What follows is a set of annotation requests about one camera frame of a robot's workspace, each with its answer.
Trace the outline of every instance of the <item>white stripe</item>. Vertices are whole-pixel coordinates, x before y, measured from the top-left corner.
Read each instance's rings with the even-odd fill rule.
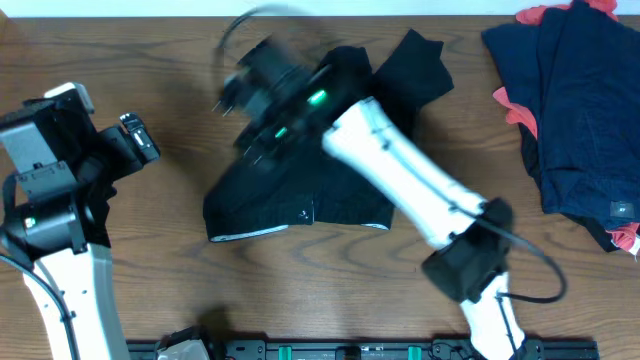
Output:
[[[220,242],[220,241],[230,241],[230,240],[244,239],[244,238],[248,238],[248,237],[252,237],[252,236],[259,236],[259,235],[269,234],[269,233],[276,232],[276,231],[281,231],[281,230],[284,230],[284,229],[286,229],[288,227],[289,227],[289,225],[280,225],[280,226],[272,227],[272,228],[269,228],[269,229],[252,231],[252,232],[244,233],[244,234],[218,235],[218,236],[212,237],[211,239],[209,239],[209,241]]]
[[[388,227],[381,225],[381,224],[362,224],[362,226],[368,226],[368,227],[372,227],[372,228],[376,228],[376,229],[382,229],[382,230],[389,230]]]

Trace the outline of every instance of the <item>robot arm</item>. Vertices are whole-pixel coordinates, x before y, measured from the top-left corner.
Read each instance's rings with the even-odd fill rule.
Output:
[[[423,155],[373,99],[356,103],[340,116],[324,133],[322,146],[384,193],[436,250],[445,249],[475,222],[452,208],[452,202],[475,215],[484,212],[486,200]],[[423,179],[428,179],[431,187]],[[486,286],[479,301],[465,300],[460,304],[471,328],[472,344],[490,360],[508,360],[513,355],[496,299],[498,292],[507,292],[507,283],[508,274],[504,272]],[[516,323],[509,299],[504,299],[503,307],[518,348],[524,333]]]
[[[0,122],[17,170],[3,186],[8,262],[25,273],[55,360],[129,359],[113,293],[107,200],[114,181],[158,159],[159,150],[133,113],[120,118],[125,129],[96,131],[80,84],[24,106]],[[16,184],[28,197],[17,207]]]

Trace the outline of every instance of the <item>white casing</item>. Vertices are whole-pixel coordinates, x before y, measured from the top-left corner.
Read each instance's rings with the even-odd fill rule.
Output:
[[[373,98],[356,103],[342,114],[324,133],[322,146],[385,194],[436,250],[451,242],[450,233],[463,233],[475,220],[451,211],[450,203],[426,186],[423,179],[458,206],[482,213],[480,205],[485,199],[426,157],[398,131]],[[471,328],[471,342],[489,360],[508,360],[513,354],[495,298],[498,290],[507,291],[507,279],[507,274],[496,277],[477,304],[470,301],[461,304]],[[516,347],[520,347],[524,333],[516,323],[511,302],[504,299],[503,305]]]
[[[78,94],[80,96],[80,100],[82,101],[82,106],[84,106],[84,109],[89,113],[89,114],[93,114],[95,111],[95,108],[93,107],[93,102],[91,101],[91,98],[89,97],[89,93],[87,92],[87,89],[84,87],[84,85],[79,84],[79,83],[74,83],[74,82],[68,82],[68,83],[64,83],[56,88],[53,88],[49,91],[47,91],[46,93],[44,93],[44,98],[45,99],[50,99],[54,96],[58,96],[62,93],[65,93],[69,90],[73,90],[76,89],[78,91]]]
[[[34,272],[64,299],[82,360],[128,360],[113,296],[111,249],[88,244],[87,251],[73,254],[71,249],[45,256],[35,262]],[[28,276],[24,276],[42,314],[54,360],[71,359],[61,314],[51,300]]]

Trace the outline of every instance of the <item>wood grain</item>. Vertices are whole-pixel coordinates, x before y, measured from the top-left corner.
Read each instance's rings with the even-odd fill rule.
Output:
[[[202,199],[232,161],[246,124],[210,112],[234,58],[291,22],[252,21],[235,36],[224,67],[211,49],[231,19],[31,19],[6,28],[0,45],[0,112],[58,84],[86,85],[99,129],[138,112],[162,160],[118,183],[108,220],[118,310],[131,339],[207,319],[215,328],[280,338],[422,338],[464,334],[465,320],[421,275],[431,250],[396,214],[391,232],[316,223],[213,245]],[[480,32],[511,17],[323,18],[326,37],[302,30],[315,55],[337,44],[365,46],[379,66],[409,28],[445,41],[443,60],[456,88],[422,110],[416,139],[443,168],[487,198],[502,196],[517,213],[516,231],[564,267],[570,291],[561,303],[516,303],[525,331],[598,341],[604,359],[640,358],[640,268],[632,256],[605,254],[587,232],[561,216],[543,216],[526,175],[520,139],[491,97],[500,86]],[[640,28],[639,18],[623,18]],[[0,175],[11,171],[3,152]],[[510,256],[512,289],[546,295],[549,271],[522,252]],[[21,277],[0,267],[0,359],[50,358],[44,326]]]
[[[4,28],[7,25],[7,22],[9,21],[9,19],[7,18],[7,14],[5,14],[2,9],[0,9],[0,39],[2,38],[2,35],[4,34]]]

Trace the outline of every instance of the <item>garment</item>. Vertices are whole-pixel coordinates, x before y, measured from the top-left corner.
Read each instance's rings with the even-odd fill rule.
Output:
[[[373,95],[410,136],[422,106],[453,89],[440,60],[442,46],[410,30],[375,74],[364,48],[336,48],[321,63],[347,64],[353,73],[368,78],[367,95]],[[209,238],[233,240],[315,221],[391,228],[393,205],[366,179],[317,145],[299,152],[304,156],[294,164],[268,174],[233,164],[205,197]]]
[[[582,1],[546,10],[540,26],[483,33],[508,98],[538,120],[546,213],[593,218],[608,230],[638,221],[632,139],[640,128],[630,122],[640,108],[631,80],[640,74],[638,39]]]
[[[525,125],[518,124],[518,129],[520,130],[520,135],[522,137],[520,147],[522,161],[525,169],[527,170],[527,174],[533,178],[539,189],[541,180],[540,163],[538,161],[538,141]],[[591,237],[593,237],[604,251],[612,252],[618,249],[619,246],[612,242],[611,234],[605,231],[604,227],[600,225],[596,219],[567,213],[563,213],[562,215],[587,229]]]
[[[589,6],[594,9],[598,9],[600,11],[606,12],[609,17],[613,20],[618,20],[615,15],[613,15],[613,11],[617,7],[617,3],[615,0],[587,0],[586,1]],[[557,5],[554,6],[560,9],[568,9],[569,5]],[[540,25],[542,22],[542,18],[544,16],[544,12],[548,9],[548,6],[538,6],[531,9],[526,9],[518,12],[516,14],[516,20],[521,24],[528,25]],[[518,104],[511,103],[509,101],[509,96],[507,94],[507,90],[505,87],[501,87],[493,93],[494,99],[496,99],[502,106],[508,108],[506,121],[508,124],[522,124],[526,126],[526,128],[531,132],[533,137],[538,138],[538,126],[536,124],[536,119],[527,109],[526,107]],[[525,163],[531,162],[531,158],[535,156],[535,163],[537,164],[537,150],[535,154],[525,155],[523,153],[523,158]],[[604,228],[597,223],[594,219],[582,218],[578,219],[575,217],[569,216],[573,221],[580,223],[581,225],[587,227],[591,235],[594,239],[603,247],[605,250],[615,250],[615,247],[611,247],[608,239],[611,238],[611,243],[613,243],[618,248],[621,248],[625,251],[630,251],[634,249],[634,245],[636,241],[640,241],[636,239],[636,232],[640,223],[630,223],[628,225],[623,225],[615,230],[604,231]]]

